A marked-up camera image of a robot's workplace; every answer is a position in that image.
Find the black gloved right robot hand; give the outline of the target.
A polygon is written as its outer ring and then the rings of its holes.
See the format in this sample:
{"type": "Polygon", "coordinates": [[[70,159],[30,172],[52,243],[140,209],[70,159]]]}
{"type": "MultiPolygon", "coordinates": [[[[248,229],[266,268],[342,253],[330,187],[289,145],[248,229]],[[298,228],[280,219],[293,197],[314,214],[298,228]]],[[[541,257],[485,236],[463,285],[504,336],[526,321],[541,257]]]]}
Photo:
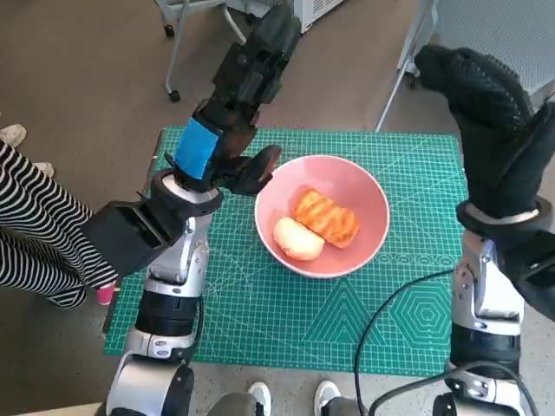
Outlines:
{"type": "Polygon", "coordinates": [[[534,110],[515,71],[472,49],[426,45],[415,66],[460,130],[470,204],[494,219],[537,210],[554,154],[553,103],[534,110]]]}

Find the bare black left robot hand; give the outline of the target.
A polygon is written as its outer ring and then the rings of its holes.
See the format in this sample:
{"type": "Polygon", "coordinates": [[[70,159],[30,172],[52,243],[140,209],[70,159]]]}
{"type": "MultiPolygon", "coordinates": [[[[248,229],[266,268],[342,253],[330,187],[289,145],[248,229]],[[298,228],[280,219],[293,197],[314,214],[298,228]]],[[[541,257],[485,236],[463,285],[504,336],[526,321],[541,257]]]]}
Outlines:
{"type": "Polygon", "coordinates": [[[269,145],[252,157],[244,152],[258,131],[260,106],[271,103],[281,87],[300,29],[291,3],[282,1],[269,9],[244,43],[228,49],[212,79],[212,95],[195,108],[168,160],[183,187],[255,195],[271,180],[281,147],[269,145]]]}

